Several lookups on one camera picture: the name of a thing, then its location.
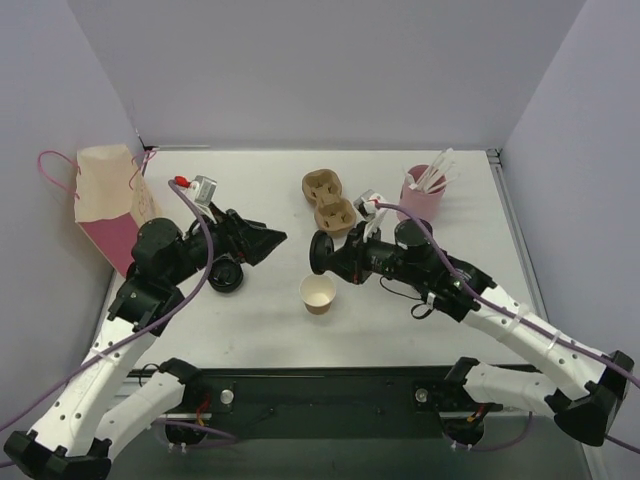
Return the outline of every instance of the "white cup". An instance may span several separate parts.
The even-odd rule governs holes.
[[[310,313],[322,315],[336,297],[336,286],[326,275],[309,275],[300,283],[300,297]]]

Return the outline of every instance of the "gray floor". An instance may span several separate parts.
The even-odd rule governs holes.
[[[483,444],[516,437],[523,418],[490,419]],[[536,419],[529,437],[498,453],[452,452],[444,440],[251,441],[186,455],[145,432],[120,455],[109,478],[203,479],[491,479],[591,478],[580,446],[553,422]]]

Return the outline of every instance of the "white wall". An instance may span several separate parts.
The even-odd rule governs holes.
[[[640,2],[588,0],[504,150],[551,321],[640,361]],[[632,389],[612,429],[640,445]],[[612,477],[640,456],[605,448]]]
[[[584,0],[69,0],[142,138],[498,147]]]
[[[0,65],[3,423],[81,360],[111,272],[75,226],[72,198],[38,174],[38,152],[139,143],[64,0],[0,2]],[[71,179],[64,161],[46,160],[51,173]],[[15,468],[0,477],[23,478]]]

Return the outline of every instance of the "pink paper bag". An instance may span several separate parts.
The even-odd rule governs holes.
[[[75,219],[120,275],[133,262],[138,228],[161,215],[126,145],[78,152]]]

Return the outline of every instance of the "bolt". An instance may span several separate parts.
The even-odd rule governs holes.
[[[220,392],[220,403],[222,403],[223,405],[231,405],[231,403],[233,402],[233,397],[233,392],[229,389],[225,389]]]
[[[418,401],[418,403],[426,402],[428,397],[429,392],[427,392],[425,388],[419,388],[418,390],[416,390],[416,400]]]

